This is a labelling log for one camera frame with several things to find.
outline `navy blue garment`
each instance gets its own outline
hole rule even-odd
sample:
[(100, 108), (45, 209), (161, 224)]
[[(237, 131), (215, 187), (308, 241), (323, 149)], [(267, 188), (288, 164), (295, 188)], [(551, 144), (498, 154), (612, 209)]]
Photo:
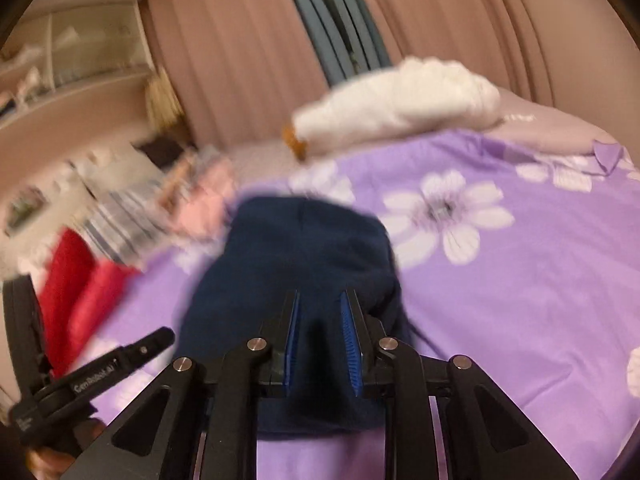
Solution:
[(306, 198), (251, 199), (239, 207), (224, 253), (196, 288), (176, 355), (222, 357), (258, 335), (295, 288), (300, 332), (290, 394), (260, 401), (259, 436), (382, 426), (382, 404), (356, 398), (349, 380), (339, 303), (348, 287), (387, 334), (410, 342), (392, 250), (376, 218)]

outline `red cloth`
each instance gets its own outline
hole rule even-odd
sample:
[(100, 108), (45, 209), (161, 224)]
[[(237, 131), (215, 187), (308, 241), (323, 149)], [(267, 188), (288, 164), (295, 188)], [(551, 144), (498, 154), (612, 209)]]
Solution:
[(118, 305), (129, 276), (139, 270), (101, 260), (76, 301), (66, 330), (68, 346), (62, 373), (78, 358), (91, 336)]
[(61, 375), (66, 354), (66, 327), (72, 309), (95, 267), (95, 259), (82, 237), (66, 229), (53, 253), (49, 275), (38, 297), (47, 356), (54, 375)]

